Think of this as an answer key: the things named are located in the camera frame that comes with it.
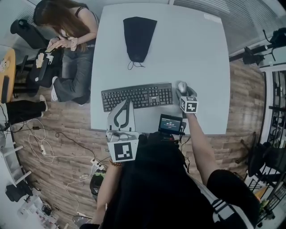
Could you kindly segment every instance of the person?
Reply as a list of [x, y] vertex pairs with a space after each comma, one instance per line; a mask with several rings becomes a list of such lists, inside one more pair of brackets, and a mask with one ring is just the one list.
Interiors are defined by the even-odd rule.
[[[217, 198], [240, 207], [255, 227], [259, 201], [237, 176], [220, 169], [196, 116], [186, 116], [202, 183]], [[122, 166], [110, 162], [94, 218], [80, 229], [229, 228], [214, 222], [214, 209], [187, 174], [178, 144], [159, 136], [141, 135], [134, 161]], [[236, 222], [231, 228], [244, 227]]]
[[44, 112], [48, 111], [48, 104], [43, 95], [40, 95], [40, 102], [32, 102], [28, 100], [19, 100], [5, 103], [8, 117], [6, 123], [14, 125], [22, 123], [30, 119], [43, 117]]
[[34, 23], [51, 26], [59, 35], [50, 40], [48, 48], [64, 48], [62, 78], [52, 80], [52, 100], [85, 104], [90, 96], [97, 17], [83, 3], [42, 0], [35, 8]]

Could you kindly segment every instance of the white table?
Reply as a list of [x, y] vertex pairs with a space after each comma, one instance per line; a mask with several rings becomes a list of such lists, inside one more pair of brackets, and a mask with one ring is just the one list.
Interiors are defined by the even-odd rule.
[[[158, 21], [145, 68], [127, 69], [123, 20]], [[95, 45], [91, 83], [91, 128], [106, 130], [101, 91], [171, 82], [174, 104], [135, 109], [137, 132], [158, 131], [160, 113], [181, 116], [175, 87], [185, 81], [198, 93], [198, 121], [206, 134], [225, 134], [230, 101], [227, 42], [220, 18], [189, 8], [127, 3], [105, 6]]]

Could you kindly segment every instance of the white sneaker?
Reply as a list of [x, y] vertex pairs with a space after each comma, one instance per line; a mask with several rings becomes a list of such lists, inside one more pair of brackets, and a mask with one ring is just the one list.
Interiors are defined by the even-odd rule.
[[58, 78], [57, 76], [54, 76], [53, 79], [52, 79], [53, 89], [52, 89], [52, 92], [51, 92], [51, 94], [50, 94], [52, 101], [57, 101], [57, 100], [58, 100], [58, 96], [57, 96], [57, 93], [55, 92], [55, 88], [54, 88], [54, 81], [55, 81], [57, 78]]
[[46, 102], [46, 98], [43, 95], [40, 95], [40, 101], [45, 103], [45, 105], [46, 105], [45, 111], [48, 111], [49, 107], [48, 107], [48, 104]]

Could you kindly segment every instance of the black keyboard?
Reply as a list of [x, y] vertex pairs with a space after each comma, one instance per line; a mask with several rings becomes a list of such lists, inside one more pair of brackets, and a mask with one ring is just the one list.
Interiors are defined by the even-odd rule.
[[117, 88], [101, 92], [103, 110], [110, 112], [125, 99], [131, 99], [135, 109], [173, 104], [172, 84], [158, 83]]

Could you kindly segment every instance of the computer mouse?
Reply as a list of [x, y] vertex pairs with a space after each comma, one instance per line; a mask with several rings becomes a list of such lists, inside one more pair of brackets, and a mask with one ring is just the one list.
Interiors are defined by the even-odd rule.
[[182, 95], [187, 93], [187, 88], [188, 88], [188, 85], [184, 81], [180, 82], [178, 85], [178, 89], [182, 93]]

